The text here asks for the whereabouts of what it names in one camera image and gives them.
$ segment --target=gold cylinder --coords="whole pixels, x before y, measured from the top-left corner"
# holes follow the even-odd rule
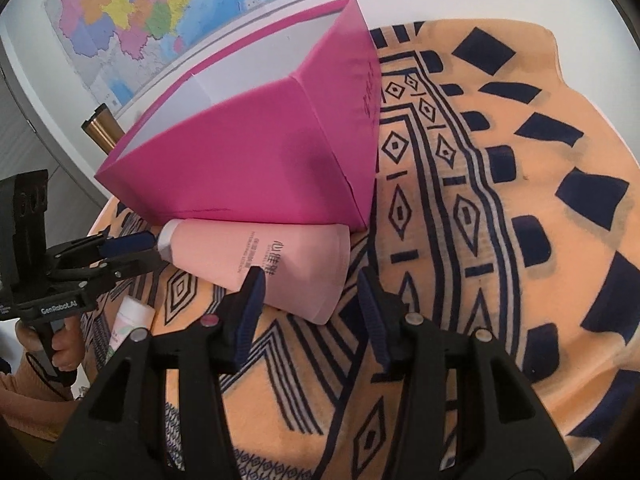
[[[116,142],[124,137],[124,131],[105,103],[98,106],[91,118],[82,123],[82,129],[107,155]]]

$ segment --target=white tube cap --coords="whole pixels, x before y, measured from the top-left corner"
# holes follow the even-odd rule
[[[158,252],[160,253],[160,257],[166,262],[172,263],[174,260],[171,254],[171,237],[181,222],[182,220],[179,218],[169,220],[158,235]]]
[[[132,326],[149,329],[156,315],[156,310],[131,296],[125,296],[122,298],[118,315],[127,318]]]

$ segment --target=pink tube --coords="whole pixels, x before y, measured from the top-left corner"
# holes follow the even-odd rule
[[[345,225],[283,225],[175,219],[158,237],[162,257],[197,277],[239,290],[251,266],[266,273],[265,303],[326,323],[344,288]]]

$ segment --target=white table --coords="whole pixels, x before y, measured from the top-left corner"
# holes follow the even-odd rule
[[[44,0],[12,0],[0,16],[8,62],[50,150],[67,156],[77,180],[97,183],[104,154],[80,124],[99,104],[66,62]],[[303,0],[246,25],[194,54],[157,81],[119,118],[128,129],[182,73],[213,52],[283,16],[330,0]],[[640,158],[640,51],[611,0],[358,0],[370,28],[441,18],[509,18],[538,23],[558,41],[569,86],[597,104]]]

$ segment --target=lotion tube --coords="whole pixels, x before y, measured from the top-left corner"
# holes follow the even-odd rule
[[[156,311],[135,298],[125,296],[120,304],[120,309],[113,323],[109,349],[107,350],[107,360],[111,359],[118,347],[124,342],[129,334],[137,328],[149,330],[153,323]]]
[[[158,237],[163,259],[208,282],[240,290],[251,266],[266,274],[264,302],[326,323],[340,300],[350,259],[344,225],[284,225],[175,219]]]

